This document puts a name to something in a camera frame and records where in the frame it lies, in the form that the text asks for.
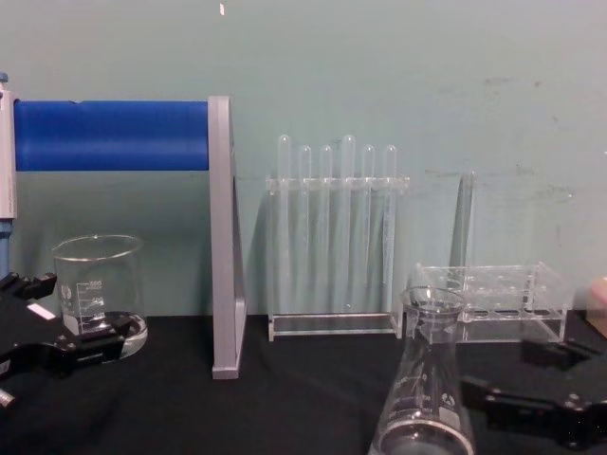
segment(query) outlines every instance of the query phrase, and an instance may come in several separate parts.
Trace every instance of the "test tube rack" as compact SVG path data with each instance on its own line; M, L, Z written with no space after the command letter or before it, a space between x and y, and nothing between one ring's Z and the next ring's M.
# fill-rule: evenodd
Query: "test tube rack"
M313 151L278 140L267 180L269 338L402 335L399 226L409 178L395 146L357 150L353 136Z

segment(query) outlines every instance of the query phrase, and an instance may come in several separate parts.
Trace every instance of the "gray metal frame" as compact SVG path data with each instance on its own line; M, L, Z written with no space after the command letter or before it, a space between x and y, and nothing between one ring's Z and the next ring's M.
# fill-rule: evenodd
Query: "gray metal frame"
M247 322L230 98L209 97L213 379L236 379Z

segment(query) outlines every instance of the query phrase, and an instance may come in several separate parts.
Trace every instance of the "blue foam padding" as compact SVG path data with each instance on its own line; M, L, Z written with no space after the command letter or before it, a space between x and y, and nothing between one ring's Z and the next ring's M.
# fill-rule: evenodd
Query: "blue foam padding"
M17 101L17 171L207 171L205 101Z

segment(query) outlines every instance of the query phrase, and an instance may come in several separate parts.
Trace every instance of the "glass beaker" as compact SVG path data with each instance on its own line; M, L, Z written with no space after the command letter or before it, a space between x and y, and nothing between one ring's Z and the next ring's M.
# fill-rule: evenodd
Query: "glass beaker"
M461 295L411 287L403 294L407 338L369 455L473 455L455 363Z
M90 235L53 248L65 327L75 335L87 334L128 316L132 323L121 357L136 353L148 336L139 266L142 246L128 235Z

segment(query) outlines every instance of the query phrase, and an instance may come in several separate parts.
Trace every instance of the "black table surface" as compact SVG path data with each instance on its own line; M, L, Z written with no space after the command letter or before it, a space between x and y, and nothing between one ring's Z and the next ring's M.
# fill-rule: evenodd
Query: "black table surface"
M132 357L63 380L3 383L20 403L0 420L0 454L364 455L403 350L402 340L373 335L270 343L267 317L249 317L240 379L213 381L211 318L148 322L148 341ZM607 347L577 316L568 333ZM557 374L522 364L509 343L458 345L458 363L518 391L540 391ZM471 417L479 455L573 453Z

